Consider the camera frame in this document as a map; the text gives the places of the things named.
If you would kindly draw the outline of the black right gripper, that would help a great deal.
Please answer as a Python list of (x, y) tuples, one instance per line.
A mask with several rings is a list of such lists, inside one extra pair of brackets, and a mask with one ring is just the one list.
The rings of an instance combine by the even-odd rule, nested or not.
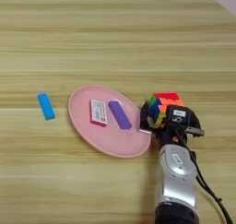
[[(141, 131), (152, 134), (154, 129), (148, 124), (149, 105), (146, 101), (140, 110)], [(200, 122), (194, 112), (190, 115), (190, 126), (182, 126), (178, 124), (163, 124), (156, 133), (159, 141), (159, 147), (166, 145), (175, 145), (187, 147), (187, 135), (200, 137), (205, 135), (205, 131), (201, 129)]]

